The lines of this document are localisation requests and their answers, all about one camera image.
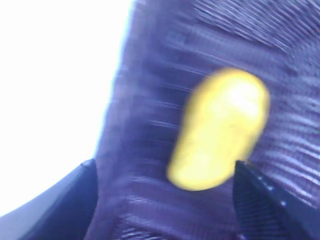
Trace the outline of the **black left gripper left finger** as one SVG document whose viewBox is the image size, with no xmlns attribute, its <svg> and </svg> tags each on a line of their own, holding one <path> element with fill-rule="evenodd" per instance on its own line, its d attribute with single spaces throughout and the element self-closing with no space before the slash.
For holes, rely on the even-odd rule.
<svg viewBox="0 0 320 240">
<path fill-rule="evenodd" d="M 0 218 L 2 240 L 82 240 L 97 205 L 94 159 Z"/>
</svg>

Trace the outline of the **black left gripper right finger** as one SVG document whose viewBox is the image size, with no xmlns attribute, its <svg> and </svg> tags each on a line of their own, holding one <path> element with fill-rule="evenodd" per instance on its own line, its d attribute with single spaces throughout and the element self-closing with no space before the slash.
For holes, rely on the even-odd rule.
<svg viewBox="0 0 320 240">
<path fill-rule="evenodd" d="M 236 161 L 233 205 L 247 240 L 318 240 L 320 211 L 282 188 L 252 164 Z"/>
</svg>

